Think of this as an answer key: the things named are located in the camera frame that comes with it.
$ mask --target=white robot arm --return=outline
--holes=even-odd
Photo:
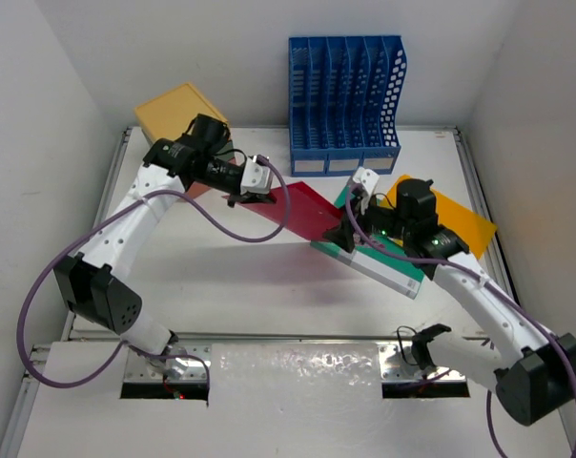
[[[460,371],[495,392],[509,415],[526,426],[574,399],[566,367],[548,337],[566,354],[575,375],[576,339],[571,334],[554,336],[541,325],[537,328],[539,324],[508,305],[510,298],[489,278],[463,240],[439,224],[432,181],[402,181],[396,207],[383,208],[371,199],[378,180],[372,170],[360,167],[356,171],[348,193],[355,197],[346,201],[340,225],[324,236],[347,252],[355,249],[355,233],[367,242],[376,233],[401,239],[407,254],[403,260],[420,267],[453,296],[495,346],[481,346],[456,336],[448,326],[435,324],[413,337],[411,353],[418,366]]]
[[[166,351],[174,335],[142,309],[142,300],[125,281],[135,257],[163,215],[193,182],[229,193],[235,202],[272,203],[268,167],[246,157],[240,165],[217,157],[228,141],[224,123],[199,115],[193,131],[178,141],[160,139],[144,157],[134,183],[114,214],[138,200],[143,204],[99,231],[78,253],[66,256],[54,273],[68,308],[98,323],[135,348],[152,355]],[[157,191],[174,191],[151,199]]]

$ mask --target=white panel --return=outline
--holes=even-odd
[[[329,172],[344,172],[356,170],[358,168],[359,159],[339,159],[330,160],[328,162]]]
[[[45,374],[74,380],[113,347],[54,343]],[[206,408],[119,399],[123,351],[90,384],[39,388],[19,458],[498,456],[484,390],[470,384],[470,399],[383,400],[376,356],[367,344],[216,344]],[[508,456],[568,456],[557,413],[526,428],[494,402],[494,416]]]
[[[419,281],[413,280],[398,270],[395,270],[358,250],[353,253],[352,263],[350,265],[356,270],[382,282],[383,284],[391,285],[393,289],[411,299],[414,299],[417,296],[420,286],[422,285]]]
[[[295,172],[324,172],[323,160],[295,160]]]
[[[42,267],[91,227],[116,140],[33,1],[0,1],[0,441],[23,374],[20,304]],[[49,282],[28,342],[59,337],[65,316]]]
[[[450,131],[400,131],[402,151],[394,173],[380,178],[388,190],[398,177],[433,178],[434,186],[470,208],[458,151]],[[233,129],[235,145],[248,155],[264,153],[290,173],[285,129]],[[149,146],[134,129],[114,190],[111,209],[134,180]],[[334,201],[347,177],[287,177],[304,180]],[[197,198],[239,234],[262,236],[274,223],[243,208],[231,209],[210,191]],[[142,247],[129,277],[146,310],[173,331],[309,335],[390,335],[398,325],[443,322],[461,335],[481,332],[437,285],[423,281],[413,301],[378,281],[320,253],[284,231],[263,244],[229,239],[190,205],[177,203]],[[99,326],[77,319],[78,331]]]
[[[470,133],[522,304],[576,336],[576,2],[522,2]]]
[[[393,163],[393,157],[375,157],[365,159],[362,163],[362,166],[366,167],[367,169],[388,170],[392,168]]]
[[[401,34],[402,124],[464,122],[514,0],[36,0],[115,127],[192,80],[237,125],[285,124],[288,37]]]

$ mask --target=white wall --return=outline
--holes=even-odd
[[[119,132],[111,133],[32,0],[0,0],[0,442],[23,367],[15,327],[35,275],[91,227]],[[56,287],[38,296],[28,341],[55,340]]]
[[[523,306],[576,336],[576,1],[522,2],[469,133]]]
[[[116,128],[134,106],[192,80],[234,125],[284,124],[288,37],[401,34],[402,124],[461,124],[515,0],[36,0]]]

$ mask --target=white table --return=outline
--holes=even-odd
[[[288,173],[287,131],[233,129],[233,137],[237,147],[269,156]],[[395,173],[383,177],[381,187],[389,188],[402,174],[433,178],[437,189],[462,205],[481,204],[466,186],[464,177],[472,178],[472,170],[464,175],[452,131],[402,131],[401,143]],[[122,198],[147,150],[143,135],[133,129],[118,177],[110,182],[111,202],[102,202],[102,208],[114,208]],[[333,200],[345,178],[306,181]],[[274,227],[247,210],[229,209],[215,191],[198,199],[240,234],[262,235]],[[497,257],[487,261],[498,272]],[[325,335],[351,342],[216,343],[209,408],[197,401],[119,399],[125,352],[77,389],[38,388],[26,379],[5,441],[7,456],[17,450],[19,458],[497,456],[485,425],[484,391],[477,385],[469,383],[471,397],[464,399],[381,398],[371,341],[393,334],[399,324],[446,323],[462,335],[481,335],[429,281],[412,301],[291,233],[261,245],[238,243],[188,204],[177,203],[142,249],[128,283],[153,316],[183,335]],[[35,355],[47,359],[45,374],[58,380],[89,373],[115,345],[103,342],[111,337],[104,330],[80,319],[68,323],[65,335],[97,342],[54,343],[48,359],[39,348]],[[316,363],[327,355],[350,355],[364,364],[337,371],[335,364]],[[303,364],[310,370],[303,371]],[[568,456],[556,412],[530,428],[516,425],[495,400],[494,413],[508,456]]]
[[[271,158],[283,175],[290,171],[288,131],[233,129],[234,143],[247,154]],[[402,131],[396,179],[433,178],[435,188],[471,207],[461,160],[451,131]],[[113,189],[115,208],[132,184],[149,146],[134,128]],[[287,177],[294,182],[303,178]],[[346,177],[303,179],[333,201]],[[229,228],[246,236],[271,232],[274,223],[243,209],[231,209],[210,191],[198,201]],[[195,209],[177,203],[140,251],[128,285],[146,310],[176,332],[213,334],[288,334],[316,336],[388,336],[401,324],[416,328],[443,322],[465,336],[480,328],[438,286],[424,281],[413,301],[309,247],[283,231],[252,245],[226,237]],[[77,318],[72,337],[99,337],[105,331]]]

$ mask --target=metal frame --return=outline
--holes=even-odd
[[[395,385],[395,384],[408,384],[419,382],[422,378],[423,372],[417,367],[409,364],[402,363],[402,354],[400,345],[402,344],[405,354],[410,354],[411,341],[408,337],[402,337],[401,342],[398,339],[382,339],[382,340],[345,340],[340,341],[337,339],[266,339],[267,343],[278,344],[375,344],[378,348],[378,359],[380,363],[380,379],[381,384]],[[202,359],[206,365],[210,365],[212,360],[212,345],[213,344],[252,344],[259,343],[260,339],[255,338],[245,339],[226,339],[226,338],[209,338],[208,340],[201,339],[187,339],[180,341],[180,346],[183,347],[188,354],[197,356]],[[206,377],[203,364],[200,362],[187,363],[188,369],[180,379],[181,384],[200,384],[201,380]],[[435,377],[448,370],[448,367],[436,367],[431,372],[425,372],[426,377]],[[161,375],[150,367],[146,360],[139,357],[134,351],[129,350],[127,355],[127,362],[125,364],[125,372],[123,376],[124,384],[149,384],[160,383],[162,380]],[[466,383],[466,378],[457,370],[450,370],[445,376],[440,378],[437,383],[445,384],[456,382]]]
[[[93,220],[93,226],[99,224],[108,214],[108,207],[110,207],[110,202],[113,199],[114,186],[116,185],[116,180],[118,179],[118,174],[120,173],[120,167],[123,163],[123,158],[127,152],[127,144],[129,143],[129,137],[131,134],[132,128],[128,127],[125,131],[123,131],[123,135],[120,137],[118,145],[116,145],[113,160],[110,163],[110,171],[108,172],[108,177],[106,178],[106,183],[104,184],[104,191],[101,194],[99,207],[97,208],[97,213],[95,214],[95,219]],[[61,332],[61,342],[65,342],[70,339],[70,333],[72,332],[75,318],[76,316],[72,312],[68,312],[68,318],[66,319],[66,322],[63,326],[63,331]]]
[[[458,155],[462,163],[463,173],[466,179],[466,187],[468,194],[470,195],[470,200],[472,203],[473,211],[475,213],[490,219],[489,209],[485,203],[483,189],[481,183],[479,182],[479,177],[476,172],[476,168],[472,159],[472,155],[468,149],[468,146],[464,140],[463,134],[457,129],[456,126],[433,126],[433,127],[419,127],[419,126],[402,126],[403,129],[409,129],[414,131],[450,131],[453,133],[456,147],[458,149]],[[108,178],[104,186],[104,191],[102,193],[101,201],[97,214],[95,216],[94,224],[101,222],[103,217],[108,212],[108,207],[112,200],[114,185],[116,184],[116,179],[120,171],[120,166],[122,164],[125,152],[127,150],[127,143],[131,134],[132,128],[128,128],[121,137],[119,144],[114,153],[113,161],[111,163],[111,168],[108,173]],[[512,297],[515,296],[514,290],[512,288],[512,282],[510,280],[507,266],[504,262],[504,256],[502,254],[502,248],[498,236],[496,235],[487,252],[485,253],[485,260],[489,266],[489,275],[502,287],[508,294]],[[72,325],[74,321],[74,314],[69,313],[66,323],[64,325],[63,333],[61,335],[61,341],[65,342],[68,340],[73,340],[73,338],[84,339],[84,340],[115,340],[110,333],[101,332],[89,332],[89,333],[79,333],[78,336],[71,335]],[[299,335],[251,335],[251,334],[207,334],[207,333],[178,333],[180,339],[199,339],[206,340],[210,342],[220,343],[220,342],[307,342],[307,343],[371,343],[375,342],[378,344],[388,343],[388,336],[362,336],[362,337],[352,337],[346,340],[344,337],[329,337],[329,336],[299,336]],[[46,362],[46,356],[50,350],[49,345],[37,345],[33,348],[32,354],[36,354],[36,359],[34,363],[39,365],[40,368],[44,368],[44,363]],[[455,381],[455,377],[461,377],[461,374],[450,374],[451,379]],[[12,415],[10,416],[9,427],[7,428],[2,446],[0,448],[0,458],[16,458],[21,442],[23,440],[23,435],[27,426],[27,422],[30,418],[31,409],[33,408],[33,403],[35,400],[35,395],[39,383],[35,381],[29,374],[25,374],[23,382],[21,384],[21,389],[17,397]]]

